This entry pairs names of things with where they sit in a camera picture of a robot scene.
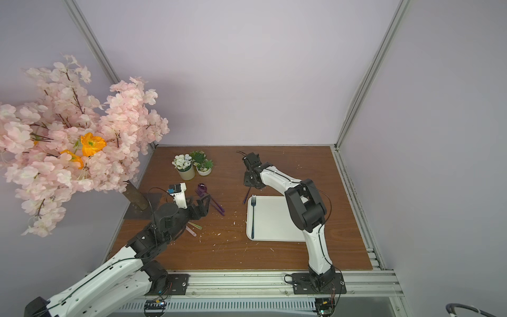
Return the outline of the purple spoon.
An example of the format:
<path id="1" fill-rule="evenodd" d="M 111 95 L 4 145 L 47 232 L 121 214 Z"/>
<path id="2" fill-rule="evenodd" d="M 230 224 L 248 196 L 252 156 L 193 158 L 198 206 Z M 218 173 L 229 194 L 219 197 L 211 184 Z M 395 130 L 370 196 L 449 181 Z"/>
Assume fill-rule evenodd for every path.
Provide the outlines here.
<path id="1" fill-rule="evenodd" d="M 247 200 L 248 200 L 248 198 L 249 198 L 249 196 L 250 196 L 251 189 L 252 189 L 252 187 L 249 187 L 249 188 L 248 188 L 248 191 L 247 191 L 247 193 L 246 193 L 246 195 L 245 195 L 245 197 L 244 197 L 244 199 L 243 199 L 242 204 L 246 204 L 246 202 L 247 202 Z"/>
<path id="2" fill-rule="evenodd" d="M 208 192 L 207 186 L 206 186 L 204 183 L 200 183 L 200 184 L 198 184 L 197 189 L 198 189 L 198 188 L 201 188 L 202 190 L 204 190 L 204 191 Z"/>

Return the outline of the blue metal fork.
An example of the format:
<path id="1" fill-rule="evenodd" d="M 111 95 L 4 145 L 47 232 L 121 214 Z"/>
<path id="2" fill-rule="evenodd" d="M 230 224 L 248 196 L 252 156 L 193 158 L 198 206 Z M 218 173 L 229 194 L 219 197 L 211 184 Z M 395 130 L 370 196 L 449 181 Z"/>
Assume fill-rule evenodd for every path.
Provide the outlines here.
<path id="1" fill-rule="evenodd" d="M 251 239 L 255 239 L 255 207 L 256 207 L 256 202 L 257 202 L 257 196 L 256 195 L 253 195 L 251 197 L 251 202 L 250 202 L 250 205 L 252 207 L 252 226 L 251 226 Z"/>

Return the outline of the white rectangular tray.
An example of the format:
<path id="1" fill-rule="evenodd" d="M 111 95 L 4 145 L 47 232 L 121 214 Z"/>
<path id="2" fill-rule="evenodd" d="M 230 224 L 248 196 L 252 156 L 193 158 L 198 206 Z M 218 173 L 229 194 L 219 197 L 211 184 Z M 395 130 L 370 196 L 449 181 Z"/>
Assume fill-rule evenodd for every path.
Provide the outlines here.
<path id="1" fill-rule="evenodd" d="M 246 235 L 251 239 L 251 197 L 247 202 Z M 258 242 L 303 243 L 304 235 L 293 223 L 284 196 L 257 195 L 255 239 Z"/>

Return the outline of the purple fork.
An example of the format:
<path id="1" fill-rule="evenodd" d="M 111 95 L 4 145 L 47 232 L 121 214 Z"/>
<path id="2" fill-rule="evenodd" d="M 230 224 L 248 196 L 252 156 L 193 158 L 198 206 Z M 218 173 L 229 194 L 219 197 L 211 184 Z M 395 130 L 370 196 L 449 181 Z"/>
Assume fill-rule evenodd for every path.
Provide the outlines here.
<path id="1" fill-rule="evenodd" d="M 224 217 L 225 216 L 225 212 L 223 210 L 223 208 L 216 203 L 216 201 L 211 197 L 211 195 L 202 190 L 201 188 L 198 188 L 195 190 L 196 194 L 200 197 L 200 198 L 203 198 L 204 196 L 208 195 L 210 197 L 210 204 Z"/>

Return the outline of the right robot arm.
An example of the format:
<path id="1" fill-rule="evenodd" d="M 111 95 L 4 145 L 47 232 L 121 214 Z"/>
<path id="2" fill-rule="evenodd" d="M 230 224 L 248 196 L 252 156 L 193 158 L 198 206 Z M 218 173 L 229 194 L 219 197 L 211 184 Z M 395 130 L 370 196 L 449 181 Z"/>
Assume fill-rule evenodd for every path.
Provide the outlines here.
<path id="1" fill-rule="evenodd" d="M 299 180 L 268 162 L 262 163 L 258 154 L 245 154 L 242 161 L 246 166 L 245 186 L 259 190 L 269 186 L 285 197 L 290 219 L 304 237 L 310 274 L 331 279 L 336 269 L 326 245 L 327 208 L 321 197 L 323 192 L 311 179 Z"/>

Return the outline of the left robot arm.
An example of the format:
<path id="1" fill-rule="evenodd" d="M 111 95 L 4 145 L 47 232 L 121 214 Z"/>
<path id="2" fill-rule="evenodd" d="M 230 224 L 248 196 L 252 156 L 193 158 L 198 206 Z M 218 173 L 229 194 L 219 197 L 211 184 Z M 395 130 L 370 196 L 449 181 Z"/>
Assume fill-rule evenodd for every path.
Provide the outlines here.
<path id="1" fill-rule="evenodd" d="M 76 284 L 49 299 L 37 297 L 25 316 L 108 316 L 125 303 L 168 291 L 168 273 L 156 258 L 186 230 L 189 221 L 207 216 L 206 194 L 186 207 L 165 203 L 152 212 L 150 223 L 107 262 Z"/>

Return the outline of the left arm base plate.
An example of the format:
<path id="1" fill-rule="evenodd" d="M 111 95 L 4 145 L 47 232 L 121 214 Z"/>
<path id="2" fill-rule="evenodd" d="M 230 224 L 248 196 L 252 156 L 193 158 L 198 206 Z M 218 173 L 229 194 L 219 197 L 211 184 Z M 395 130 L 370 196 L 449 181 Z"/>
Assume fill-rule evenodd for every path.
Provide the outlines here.
<path id="1" fill-rule="evenodd" d="M 189 285 L 189 274 L 170 273 L 156 277 L 147 293 L 148 296 L 185 295 Z"/>

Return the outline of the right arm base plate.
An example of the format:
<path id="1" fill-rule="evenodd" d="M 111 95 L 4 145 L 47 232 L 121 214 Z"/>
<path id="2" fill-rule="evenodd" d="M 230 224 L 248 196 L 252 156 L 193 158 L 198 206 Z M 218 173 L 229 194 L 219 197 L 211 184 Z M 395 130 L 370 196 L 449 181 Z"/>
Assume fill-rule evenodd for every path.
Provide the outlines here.
<path id="1" fill-rule="evenodd" d="M 292 273 L 289 284 L 293 286 L 295 295 L 344 295 L 347 293 L 343 275 L 339 272 L 335 272 L 331 277 Z"/>

